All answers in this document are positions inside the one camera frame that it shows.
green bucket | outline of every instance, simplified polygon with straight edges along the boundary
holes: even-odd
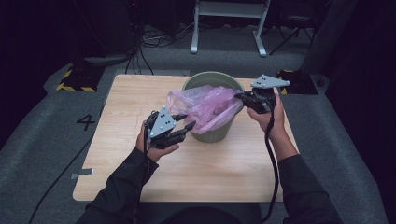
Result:
[[[236,80],[235,78],[224,74],[220,72],[203,72],[203,73],[198,73],[192,77],[190,77],[186,83],[184,83],[183,90],[188,90],[204,85],[210,85],[212,87],[225,87],[225,88],[231,88],[231,89],[237,89],[244,91],[244,87],[241,85],[241,83]],[[244,106],[241,105],[241,107],[238,109],[236,114],[238,114]],[[216,130],[213,131],[208,131],[206,133],[202,134],[197,134],[197,133],[191,133],[191,135],[197,139],[200,142],[204,143],[216,143],[221,141],[225,136],[227,135],[228,131],[231,128],[231,125],[233,124],[235,116],[228,121],[228,123],[224,124],[223,126],[217,128]]]

black cable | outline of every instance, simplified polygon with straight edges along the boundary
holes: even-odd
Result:
[[[139,72],[138,72],[138,74],[139,75],[142,75],[142,68],[140,67],[140,65],[139,65],[139,56],[136,54],[136,65],[137,65],[137,67],[139,68]]]
[[[143,60],[145,61],[146,65],[148,66],[148,69],[151,71],[151,74],[154,76],[154,73],[152,72],[151,67],[149,66],[148,62],[146,61],[145,56],[143,55],[143,50],[140,46],[139,46],[139,49],[140,49],[140,54],[142,55]]]
[[[272,162],[273,168],[274,168],[275,186],[274,186],[274,192],[273,192],[273,196],[272,196],[272,199],[270,202],[270,206],[268,208],[267,215],[265,218],[262,219],[262,223],[266,222],[271,217],[271,214],[272,214],[272,211],[274,208],[274,204],[275,204],[275,200],[276,200],[277,189],[279,187],[279,176],[278,176],[278,172],[277,172],[276,159],[275,159],[273,150],[271,149],[270,142],[269,142],[270,132],[271,132],[272,128],[274,127],[274,122],[275,122],[274,107],[271,105],[271,103],[268,100],[265,100],[265,102],[268,104],[268,106],[270,106],[270,109],[271,109],[271,118],[270,118],[270,121],[268,122],[267,130],[265,130],[265,145],[267,146],[268,154],[270,155],[271,162]]]
[[[29,224],[32,223],[33,219],[35,218],[35,213],[37,212],[38,208],[40,207],[40,205],[43,203],[44,199],[47,197],[47,195],[50,193],[50,191],[52,190],[52,188],[55,186],[55,184],[61,179],[61,177],[64,175],[64,173],[67,171],[67,169],[69,169],[69,167],[71,166],[71,164],[73,164],[73,162],[76,160],[76,158],[82,153],[82,151],[84,151],[85,147],[91,142],[91,140],[93,139],[93,135],[91,136],[91,138],[87,141],[87,143],[85,143],[84,147],[82,147],[82,149],[78,152],[78,154],[66,165],[66,167],[62,170],[62,172],[58,175],[58,177],[55,179],[55,181],[53,181],[53,183],[49,186],[49,188],[47,189],[47,191],[44,193],[44,195],[41,197],[40,201],[38,202],[38,204],[35,206],[35,210],[33,212],[33,214],[30,216],[29,219]]]
[[[132,60],[133,57],[134,57],[134,56],[130,57],[129,60],[128,60],[128,63],[126,64],[126,67],[125,67],[125,74],[128,72],[129,63],[131,62],[131,60]]]

plastic bag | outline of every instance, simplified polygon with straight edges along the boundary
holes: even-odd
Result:
[[[239,90],[205,85],[184,91],[170,91],[167,107],[172,114],[187,114],[184,123],[196,121],[193,133],[220,128],[238,112],[242,101],[233,97]]]

black sleeve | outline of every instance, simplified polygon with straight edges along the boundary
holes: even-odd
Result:
[[[146,183],[157,168],[158,164],[149,160],[147,169],[143,152],[135,148],[86,206],[77,223],[135,223],[143,178],[147,174]]]
[[[343,223],[301,155],[288,157],[278,163],[283,201],[289,214],[284,223]]]

wooden table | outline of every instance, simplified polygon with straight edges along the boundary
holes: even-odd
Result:
[[[73,197],[92,201],[107,178],[129,155],[142,121],[166,105],[171,90],[181,90],[189,77],[118,75],[106,100]],[[246,90],[254,79],[237,79]],[[180,121],[174,131],[183,127]],[[288,134],[295,145],[289,122]],[[162,157],[160,167],[143,188],[142,202],[269,202],[274,172],[264,133],[243,109],[227,136],[206,144],[190,133],[180,149]],[[277,200],[282,201],[279,188]]]

